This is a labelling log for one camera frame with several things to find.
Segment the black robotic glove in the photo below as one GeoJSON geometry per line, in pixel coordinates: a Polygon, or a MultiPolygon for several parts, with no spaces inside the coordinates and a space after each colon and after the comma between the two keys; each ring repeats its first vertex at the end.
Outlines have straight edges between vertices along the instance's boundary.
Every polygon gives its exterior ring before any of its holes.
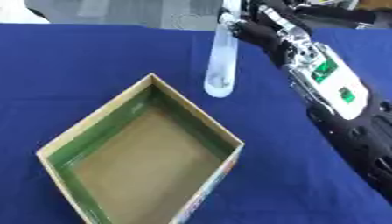
{"type": "Polygon", "coordinates": [[[244,2],[242,5],[242,22],[235,25],[234,36],[242,41],[260,46],[275,66],[280,68],[285,63],[286,53],[290,48],[290,44],[286,41],[281,41],[277,36],[277,32],[281,30],[282,27],[264,13],[258,12],[261,5],[271,7],[282,18],[285,18],[294,25],[302,28],[310,36],[312,35],[312,30],[302,23],[284,3],[275,2],[272,4],[263,0],[250,0],[244,2]]]}

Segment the robotic finger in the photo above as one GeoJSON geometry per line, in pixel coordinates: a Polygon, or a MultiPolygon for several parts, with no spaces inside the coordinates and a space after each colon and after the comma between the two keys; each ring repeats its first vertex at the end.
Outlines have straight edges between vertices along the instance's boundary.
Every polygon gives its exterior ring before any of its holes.
{"type": "Polygon", "coordinates": [[[392,203],[392,104],[383,100],[289,10],[262,0],[242,3],[242,19],[223,10],[231,35],[260,46],[286,70],[307,115],[335,150],[392,203]]]}

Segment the silver metal part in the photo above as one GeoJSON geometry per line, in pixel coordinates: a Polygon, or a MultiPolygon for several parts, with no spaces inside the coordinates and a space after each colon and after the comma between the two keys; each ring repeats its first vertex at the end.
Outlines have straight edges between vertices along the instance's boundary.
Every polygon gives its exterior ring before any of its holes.
{"type": "Polygon", "coordinates": [[[347,120],[358,117],[368,104],[368,90],[343,60],[328,46],[312,42],[304,29],[272,8],[262,5],[259,13],[282,27],[277,35],[289,45],[284,67],[291,74],[290,85],[306,101],[323,105],[332,115],[347,120]]]}

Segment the table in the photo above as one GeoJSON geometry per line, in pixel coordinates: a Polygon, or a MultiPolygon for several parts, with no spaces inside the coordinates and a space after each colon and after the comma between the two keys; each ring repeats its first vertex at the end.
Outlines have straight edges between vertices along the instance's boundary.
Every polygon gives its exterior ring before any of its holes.
{"type": "MultiPolygon", "coordinates": [[[[241,44],[225,99],[203,90],[211,32],[137,26],[0,25],[0,222],[81,223],[35,151],[148,73],[246,142],[239,164],[189,223],[391,223],[373,191],[307,120],[286,76],[241,44]]],[[[391,30],[317,30],[392,99],[391,30]]]]}

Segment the green box lining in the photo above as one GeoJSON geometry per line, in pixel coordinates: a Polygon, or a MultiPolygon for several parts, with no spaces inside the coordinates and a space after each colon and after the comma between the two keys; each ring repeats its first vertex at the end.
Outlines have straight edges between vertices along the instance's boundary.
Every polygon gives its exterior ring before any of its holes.
{"type": "Polygon", "coordinates": [[[222,161],[235,150],[233,145],[226,142],[177,101],[153,85],[147,87],[49,157],[49,162],[61,176],[68,191],[93,223],[111,224],[112,222],[78,180],[73,167],[141,116],[150,106],[158,106],[167,111],[167,115],[222,161]]]}

